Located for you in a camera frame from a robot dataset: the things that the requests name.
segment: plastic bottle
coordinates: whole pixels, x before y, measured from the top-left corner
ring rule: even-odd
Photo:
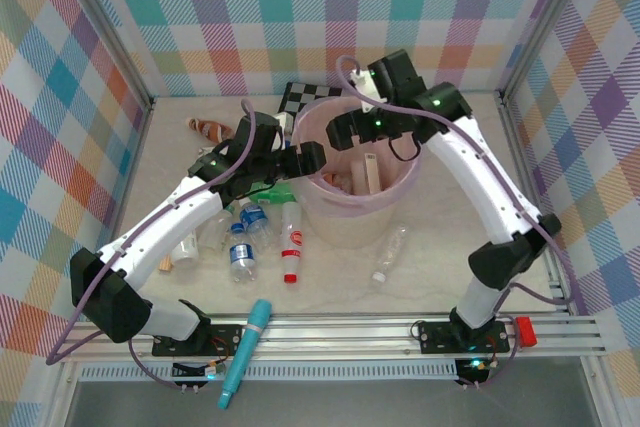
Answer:
[[[200,237],[198,237],[198,244],[216,252],[222,251],[229,227],[233,223],[234,210],[233,204],[229,204],[224,210],[214,215],[202,229]]]
[[[219,144],[223,140],[232,139],[234,136],[231,127],[216,122],[215,120],[188,118],[186,124],[191,130],[200,132],[204,137],[216,144]]]
[[[171,265],[174,267],[194,267],[198,264],[200,254],[196,242],[195,232],[187,235],[182,242],[174,247],[169,254]]]
[[[301,221],[300,204],[295,200],[282,204],[282,262],[285,284],[295,284],[298,281],[298,264],[302,250]]]
[[[253,249],[247,242],[244,227],[239,222],[232,224],[230,233],[229,261],[233,280],[236,282],[255,280],[256,261],[253,257]]]
[[[250,199],[240,199],[240,221],[244,226],[245,232],[249,235],[251,243],[258,251],[267,250],[274,241],[273,229],[269,225],[267,214],[264,213],[262,207],[251,202]]]
[[[397,265],[398,259],[404,250],[408,233],[409,227],[406,224],[397,223],[391,226],[389,235],[380,245],[376,270],[371,275],[371,279],[376,284],[382,284],[387,281],[387,275]]]

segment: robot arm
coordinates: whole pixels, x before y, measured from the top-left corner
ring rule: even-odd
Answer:
[[[560,221],[551,214],[542,216],[506,174],[487,146],[471,108],[451,84],[427,89],[418,77],[405,51],[398,51],[353,71],[355,88],[373,100],[437,114],[447,126],[430,118],[400,114],[362,100],[362,110],[343,114],[330,122],[327,134],[337,150],[353,147],[353,136],[360,143],[397,139],[411,132],[416,146],[424,144],[452,172],[478,212],[490,242],[469,256],[474,277],[462,300],[451,312],[452,335],[461,345],[469,345],[490,328],[495,309],[509,284],[529,269],[546,247],[546,241],[525,216],[537,220],[551,236],[560,231]],[[483,152],[478,154],[458,131],[466,134]],[[496,178],[486,156],[496,167],[522,210],[516,209],[505,186]]]
[[[175,191],[134,228],[95,254],[81,249],[71,258],[71,295],[77,306],[106,263],[114,254],[120,254],[83,309],[114,342],[148,334],[180,343],[181,352],[187,355],[198,352],[210,340],[209,318],[187,301],[143,299],[137,291],[180,240],[234,199],[245,197],[254,182],[272,184],[278,179],[310,175],[325,164],[320,144],[305,142],[300,151],[296,147],[284,148],[277,141],[277,136],[282,136],[278,121],[266,114],[255,115],[257,126],[250,152],[226,181],[206,187],[240,158],[250,137],[248,117],[240,122],[234,140],[200,157]],[[197,193],[185,200],[185,195],[194,189]],[[160,210],[166,213],[150,223],[149,219]],[[123,243],[141,227],[145,228],[123,251]]]

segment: teal pen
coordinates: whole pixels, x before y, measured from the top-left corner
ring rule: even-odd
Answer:
[[[222,394],[218,399],[218,407],[226,409],[231,401],[231,396],[238,391],[242,377],[244,376],[249,361],[253,355],[253,351],[260,340],[260,334],[267,326],[269,317],[271,316],[271,302],[259,299],[253,305],[249,313],[247,325],[242,334],[242,340],[238,346],[238,351],[233,357],[231,367],[227,371],[224,382],[222,383]]]

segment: blue bottle cap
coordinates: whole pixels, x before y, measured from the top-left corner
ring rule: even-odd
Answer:
[[[232,234],[243,234],[244,227],[240,222],[236,222],[235,224],[231,224],[230,229]]]

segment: water bottle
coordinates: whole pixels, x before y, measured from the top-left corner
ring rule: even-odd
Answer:
[[[391,226],[389,236],[380,245],[376,270],[371,275],[376,284],[387,281],[387,275],[396,266],[404,250],[408,232],[409,228],[406,224],[397,223]]]
[[[256,278],[256,261],[253,249],[247,242],[244,227],[237,222],[231,225],[229,243],[229,260],[231,262],[231,276],[236,282],[246,282]]]
[[[240,222],[244,226],[245,232],[249,235],[251,243],[258,251],[266,250],[273,244],[275,235],[269,225],[269,219],[258,204],[251,202],[248,198],[240,200]]]
[[[171,265],[174,267],[193,268],[198,265],[200,254],[196,242],[196,233],[190,232],[182,242],[176,245],[169,254]]]
[[[214,215],[202,229],[198,237],[198,244],[216,252],[222,251],[229,227],[233,223],[233,212],[234,208],[229,204],[224,210]]]

